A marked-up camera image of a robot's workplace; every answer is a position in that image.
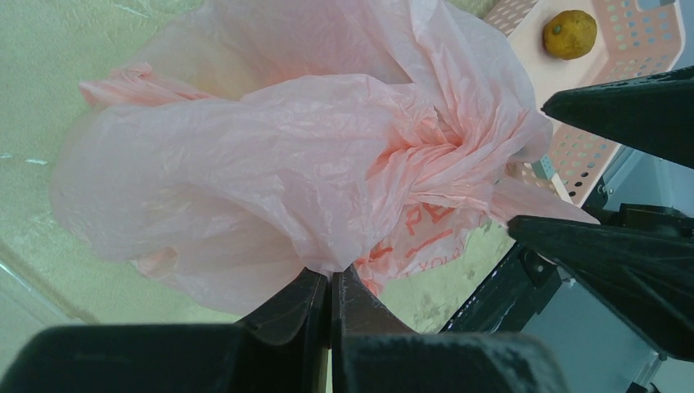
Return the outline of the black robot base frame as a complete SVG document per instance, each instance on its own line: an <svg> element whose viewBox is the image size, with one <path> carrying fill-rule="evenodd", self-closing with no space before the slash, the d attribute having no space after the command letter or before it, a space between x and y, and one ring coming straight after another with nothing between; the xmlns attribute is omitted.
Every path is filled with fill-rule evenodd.
<svg viewBox="0 0 694 393"><path fill-rule="evenodd" d="M585 209L611 227L693 240L693 218L672 207L606 205L594 192ZM557 357L573 392L690 392L691 362L661 354L561 266L521 243L511 247L450 320L445 332L523 332Z"/></svg>

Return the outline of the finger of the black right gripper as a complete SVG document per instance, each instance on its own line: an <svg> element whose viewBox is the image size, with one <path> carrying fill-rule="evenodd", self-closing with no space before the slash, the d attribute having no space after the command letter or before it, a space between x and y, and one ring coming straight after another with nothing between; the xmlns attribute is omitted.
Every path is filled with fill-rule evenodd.
<svg viewBox="0 0 694 393"><path fill-rule="evenodd" d="M560 91L541 111L577 129L693 167L691 66Z"/></svg>
<svg viewBox="0 0 694 393"><path fill-rule="evenodd" d="M508 234L561 266L652 348L693 360L693 240L519 215Z"/></svg>

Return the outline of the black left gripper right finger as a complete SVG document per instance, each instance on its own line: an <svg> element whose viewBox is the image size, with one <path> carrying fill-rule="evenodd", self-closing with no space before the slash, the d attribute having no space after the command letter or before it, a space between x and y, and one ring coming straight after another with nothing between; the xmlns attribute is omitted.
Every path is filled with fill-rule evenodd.
<svg viewBox="0 0 694 393"><path fill-rule="evenodd" d="M334 392L567 392L551 351L520 333L413 331L353 267L331 280Z"/></svg>

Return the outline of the pink plastic bag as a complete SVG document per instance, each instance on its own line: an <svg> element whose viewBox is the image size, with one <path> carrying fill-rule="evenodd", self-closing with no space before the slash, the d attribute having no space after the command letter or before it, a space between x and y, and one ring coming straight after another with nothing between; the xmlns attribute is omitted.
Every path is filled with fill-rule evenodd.
<svg viewBox="0 0 694 393"><path fill-rule="evenodd" d="M445 1L207 1L79 89L56 221L232 314L303 269L378 292L486 220L591 221L521 179L552 124L504 35Z"/></svg>

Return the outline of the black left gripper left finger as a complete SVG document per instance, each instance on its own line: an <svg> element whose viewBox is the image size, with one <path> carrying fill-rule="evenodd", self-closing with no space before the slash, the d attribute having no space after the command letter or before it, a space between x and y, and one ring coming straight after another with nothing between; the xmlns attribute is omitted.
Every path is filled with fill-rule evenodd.
<svg viewBox="0 0 694 393"><path fill-rule="evenodd" d="M302 271L235 323L51 327L1 380L4 392L322 391L327 278Z"/></svg>

